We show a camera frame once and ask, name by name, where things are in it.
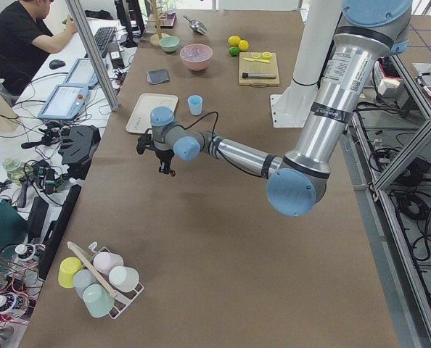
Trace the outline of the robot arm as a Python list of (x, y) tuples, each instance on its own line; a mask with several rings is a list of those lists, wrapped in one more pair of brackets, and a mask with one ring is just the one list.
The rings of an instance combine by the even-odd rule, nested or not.
[(283, 157), (237, 143), (214, 131), (192, 132), (175, 121), (167, 107), (150, 112), (145, 149), (160, 159), (160, 172), (171, 173), (171, 159), (193, 160), (199, 153), (223, 159), (235, 168), (267, 179), (271, 206), (287, 216), (308, 213), (323, 197), (331, 173), (329, 159), (358, 104), (364, 84), (381, 57), (407, 48), (410, 1), (344, 1), (342, 17), (331, 41), (335, 51), (322, 70), (323, 78), (295, 148)]

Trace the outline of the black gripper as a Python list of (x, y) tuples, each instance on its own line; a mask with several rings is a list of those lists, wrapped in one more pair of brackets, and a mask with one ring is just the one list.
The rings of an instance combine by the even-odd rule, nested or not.
[(159, 172), (163, 174), (172, 174), (173, 170), (171, 169), (171, 161), (174, 157), (173, 150), (159, 150), (155, 151), (156, 157), (160, 160)]

